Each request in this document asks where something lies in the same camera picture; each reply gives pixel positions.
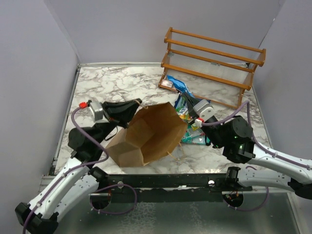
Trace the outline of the blue snack bar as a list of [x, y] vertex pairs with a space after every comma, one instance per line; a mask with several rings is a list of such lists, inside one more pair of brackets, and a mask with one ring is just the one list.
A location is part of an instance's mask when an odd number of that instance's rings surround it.
[[170, 75], [167, 75], [167, 80], [171, 81], [173, 83], [173, 86], [179, 92], [181, 92], [181, 93], [185, 92], [185, 93], [189, 94], [190, 96], [194, 97], [194, 95], [190, 92], [190, 90], [188, 89], [187, 85], [184, 82], [182, 82], [182, 81], [180, 81], [180, 80], [178, 80], [178, 79], [176, 79], [176, 78], [174, 78], [173, 76], [170, 76]]

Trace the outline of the green snack packet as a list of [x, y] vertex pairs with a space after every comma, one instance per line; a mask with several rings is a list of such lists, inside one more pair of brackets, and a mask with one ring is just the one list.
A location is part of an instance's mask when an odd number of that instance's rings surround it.
[[194, 130], [191, 126], [188, 126], [184, 136], [181, 139], [181, 143], [205, 145], [208, 142], [205, 134], [200, 128]]

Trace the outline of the brown paper bag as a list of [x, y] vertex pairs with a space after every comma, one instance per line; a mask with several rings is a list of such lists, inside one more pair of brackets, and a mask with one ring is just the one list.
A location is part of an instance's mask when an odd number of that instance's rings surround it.
[[171, 103], [150, 105], [140, 109], [106, 149], [119, 167], [141, 167], [171, 154], [186, 130]]

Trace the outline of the blue Bonk snack bag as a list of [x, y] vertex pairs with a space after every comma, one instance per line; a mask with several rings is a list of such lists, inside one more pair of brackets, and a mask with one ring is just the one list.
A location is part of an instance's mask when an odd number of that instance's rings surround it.
[[175, 101], [174, 108], [178, 114], [184, 114], [186, 113], [186, 111], [188, 111], [187, 104], [185, 100], [181, 97], [181, 94], [179, 94], [178, 99]]

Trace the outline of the green yellow snack bag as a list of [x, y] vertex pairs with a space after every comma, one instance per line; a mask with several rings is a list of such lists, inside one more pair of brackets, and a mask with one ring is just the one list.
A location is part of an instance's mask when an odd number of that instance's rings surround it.
[[193, 121], [192, 117], [191, 117], [189, 114], [187, 114], [187, 113], [181, 114], [181, 115], [179, 115], [179, 117], [180, 117], [184, 122], [186, 122], [186, 123], [188, 123], [188, 124], [190, 124], [190, 123]]

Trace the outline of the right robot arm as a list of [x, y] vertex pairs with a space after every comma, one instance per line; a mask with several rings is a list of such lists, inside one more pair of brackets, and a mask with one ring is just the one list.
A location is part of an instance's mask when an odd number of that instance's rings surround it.
[[196, 99], [187, 92], [181, 93], [181, 96], [187, 103], [191, 123], [203, 131], [214, 148], [223, 150], [222, 154], [227, 160], [265, 168], [263, 172], [254, 173], [229, 168], [224, 178], [228, 190], [251, 186], [274, 187], [294, 192], [301, 198], [312, 198], [312, 161], [282, 153], [258, 142], [254, 136], [251, 115], [244, 119], [238, 114], [243, 107], [250, 109], [249, 101], [243, 102], [226, 118], [218, 120], [207, 100]]

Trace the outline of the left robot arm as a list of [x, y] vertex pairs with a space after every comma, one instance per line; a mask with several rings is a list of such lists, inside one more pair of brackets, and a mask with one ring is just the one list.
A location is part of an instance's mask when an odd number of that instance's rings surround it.
[[106, 190], [108, 181], [103, 171], [94, 165], [109, 158], [101, 145], [116, 128], [127, 128], [141, 99], [125, 102], [82, 102], [72, 112], [74, 129], [68, 135], [72, 148], [70, 158], [62, 170], [35, 198], [21, 202], [16, 208], [24, 234], [52, 234], [60, 221], [83, 198], [93, 192]]

